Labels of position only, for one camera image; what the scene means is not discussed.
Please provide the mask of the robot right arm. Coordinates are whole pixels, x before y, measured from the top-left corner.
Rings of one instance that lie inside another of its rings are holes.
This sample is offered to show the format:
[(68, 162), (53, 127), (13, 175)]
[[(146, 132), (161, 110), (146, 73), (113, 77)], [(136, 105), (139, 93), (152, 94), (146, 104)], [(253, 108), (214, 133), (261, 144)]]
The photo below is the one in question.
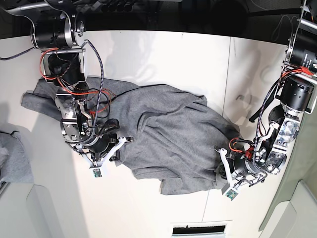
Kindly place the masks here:
[(57, 87), (54, 101), (61, 112), (65, 143), (82, 155), (95, 173), (105, 161), (118, 161), (120, 148), (132, 138), (116, 135), (116, 119), (97, 124), (102, 104), (110, 109), (111, 96), (103, 87), (90, 88), (86, 82), (84, 53), (89, 41), (82, 13), (70, 0), (3, 0), (0, 6), (31, 22), (31, 42), (41, 51), (40, 74)]

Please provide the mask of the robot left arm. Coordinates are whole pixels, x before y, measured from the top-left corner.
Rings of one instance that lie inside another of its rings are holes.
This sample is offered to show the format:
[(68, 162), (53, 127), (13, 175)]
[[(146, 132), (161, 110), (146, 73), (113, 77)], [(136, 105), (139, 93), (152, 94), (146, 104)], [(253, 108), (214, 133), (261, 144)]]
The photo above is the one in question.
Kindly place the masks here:
[(253, 140), (232, 138), (229, 149), (217, 149), (221, 157), (220, 175), (226, 180), (221, 192), (233, 199), (244, 184), (264, 182), (278, 174), (287, 160), (289, 144), (300, 129), (302, 114), (309, 106), (317, 86), (317, 2), (305, 0), (297, 29), (292, 33), (280, 78), (268, 91), (262, 106), (249, 121), (256, 122)]

